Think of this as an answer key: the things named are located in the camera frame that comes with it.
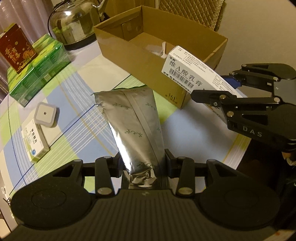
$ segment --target green box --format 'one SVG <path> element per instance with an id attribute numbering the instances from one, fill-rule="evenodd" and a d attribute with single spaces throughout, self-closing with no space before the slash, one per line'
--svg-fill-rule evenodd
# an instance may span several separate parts
<path id="1" fill-rule="evenodd" d="M 48 81 L 70 63 L 62 43 L 48 34 L 36 41 L 33 48 L 38 56 L 22 72 L 17 74 L 11 67 L 7 71 L 9 94 L 24 107 Z"/>

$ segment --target round pad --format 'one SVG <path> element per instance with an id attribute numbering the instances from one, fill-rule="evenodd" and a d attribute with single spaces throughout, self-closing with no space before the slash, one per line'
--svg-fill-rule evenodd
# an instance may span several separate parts
<path id="1" fill-rule="evenodd" d="M 11 210 L 24 225 L 56 229 L 82 218 L 91 205 L 89 193 L 64 177 L 41 179 L 13 196 Z"/>
<path id="2" fill-rule="evenodd" d="M 280 201 L 270 188 L 243 177 L 217 181 L 199 199 L 211 220 L 227 228 L 248 230 L 266 226 L 276 216 Z"/>

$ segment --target cardboard box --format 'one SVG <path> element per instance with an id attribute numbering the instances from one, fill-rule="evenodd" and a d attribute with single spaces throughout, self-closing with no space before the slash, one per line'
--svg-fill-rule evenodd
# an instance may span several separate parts
<path id="1" fill-rule="evenodd" d="M 181 108 L 190 98 L 186 90 L 162 72 L 165 59 L 147 50 L 166 42 L 166 54 L 179 45 L 214 69 L 227 38 L 168 12 L 139 6 L 94 27 L 104 57 Z"/>
<path id="2" fill-rule="evenodd" d="M 105 13 L 111 18 L 141 5 L 155 8 L 155 0 L 108 0 Z"/>

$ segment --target silver foil bag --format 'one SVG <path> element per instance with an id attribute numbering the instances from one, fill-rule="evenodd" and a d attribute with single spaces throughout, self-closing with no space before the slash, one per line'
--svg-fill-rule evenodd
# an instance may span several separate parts
<path id="1" fill-rule="evenodd" d="M 165 152 L 153 91 L 134 87 L 94 93 L 122 156 L 128 188 L 167 187 Z"/>

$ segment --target checkered tablecloth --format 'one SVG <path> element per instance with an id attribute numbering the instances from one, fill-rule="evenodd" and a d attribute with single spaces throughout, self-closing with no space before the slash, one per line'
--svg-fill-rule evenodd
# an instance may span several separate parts
<path id="1" fill-rule="evenodd" d="M 25 108 L 10 96 L 0 104 L 0 172 L 10 196 L 73 159 L 94 162 L 98 157 L 114 156 L 118 151 L 92 93 L 142 83 L 105 59 L 96 42 L 70 54 L 72 63 L 47 83 Z M 183 110 L 177 110 L 156 93 L 155 99 L 165 147 L 175 156 L 188 156 L 199 162 L 215 158 L 237 167 L 249 144 L 248 138 L 229 131 L 203 104 L 189 102 Z M 39 102 L 57 106 L 59 118 L 56 127 L 42 126 L 50 151 L 32 164 L 25 152 L 21 130 L 33 119 Z M 114 184 L 118 186 L 120 181 L 114 180 Z M 85 188 L 94 189 L 92 178 L 86 180 Z"/>

